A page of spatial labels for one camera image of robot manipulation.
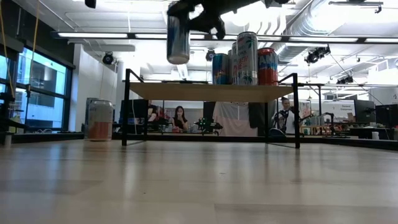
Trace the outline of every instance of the white shirt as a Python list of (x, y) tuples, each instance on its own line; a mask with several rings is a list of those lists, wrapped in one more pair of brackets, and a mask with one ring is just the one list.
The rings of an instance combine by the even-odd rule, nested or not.
[(289, 110), (289, 115), (288, 115), (287, 120), (286, 120), (286, 134), (294, 134), (294, 133), (295, 133), (295, 131), (294, 131), (294, 114), (293, 114), (293, 112), (291, 110)]

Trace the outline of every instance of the metal leg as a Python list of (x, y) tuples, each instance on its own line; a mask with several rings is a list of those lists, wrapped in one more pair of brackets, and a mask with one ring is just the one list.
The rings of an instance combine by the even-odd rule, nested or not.
[(264, 136), (266, 143), (269, 142), (268, 122), (268, 103), (264, 103)]
[(129, 111), (130, 111), (129, 94), (130, 94), (130, 69), (127, 68), (126, 69), (126, 79), (124, 81), (122, 146), (127, 146), (127, 131), (128, 131), (128, 125), (129, 125)]
[[(166, 110), (164, 109), (164, 101), (163, 101), (163, 119), (166, 117), (165, 116), (165, 112), (166, 112)], [(162, 135), (163, 135), (163, 125), (160, 125), (160, 127), (161, 127), (161, 130), (162, 130)]]
[(295, 141), (295, 148), (300, 149), (299, 81), (297, 78), (297, 73), (293, 74), (293, 98), (294, 98), (294, 141)]
[(321, 116), (321, 115), (322, 115), (322, 101), (321, 101), (321, 86), (320, 86), (320, 85), (318, 85), (318, 91), (319, 91), (319, 94), (318, 94), (318, 99), (319, 99), (319, 116)]
[(148, 108), (149, 108), (149, 101), (148, 100), (145, 100), (145, 111), (147, 112), (146, 113), (146, 115), (147, 116), (145, 116), (145, 118), (144, 118), (144, 140), (146, 141), (147, 140), (147, 133), (148, 133)]

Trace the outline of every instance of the blue can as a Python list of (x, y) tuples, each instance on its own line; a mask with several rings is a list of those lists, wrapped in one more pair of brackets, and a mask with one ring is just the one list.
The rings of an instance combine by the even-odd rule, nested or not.
[(229, 58), (226, 54), (216, 54), (213, 57), (212, 78), (214, 85), (230, 84)]

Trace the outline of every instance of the spotlight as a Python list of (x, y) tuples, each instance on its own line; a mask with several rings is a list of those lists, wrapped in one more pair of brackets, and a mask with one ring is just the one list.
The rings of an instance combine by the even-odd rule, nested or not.
[(105, 65), (112, 65), (114, 62), (113, 52), (105, 52), (105, 56), (102, 58), (102, 62)]
[(308, 64), (317, 63), (320, 59), (324, 58), (325, 55), (330, 54), (329, 45), (327, 47), (317, 47), (314, 51), (310, 51), (308, 56), (304, 59)]
[(349, 84), (349, 83), (353, 83), (353, 82), (354, 82), (354, 78), (351, 75), (348, 75), (343, 78), (339, 78), (337, 80), (336, 84)]
[(206, 61), (211, 62), (215, 55), (216, 55), (216, 52), (213, 49), (209, 49), (206, 54)]
[(85, 0), (85, 5), (87, 7), (95, 9), (95, 6), (97, 5), (97, 0)]

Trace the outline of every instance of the wooden platform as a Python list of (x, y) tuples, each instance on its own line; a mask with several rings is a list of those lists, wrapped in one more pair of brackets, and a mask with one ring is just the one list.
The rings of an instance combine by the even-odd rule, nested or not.
[(130, 83), (130, 90), (146, 100), (267, 103), (293, 92), (291, 86)]

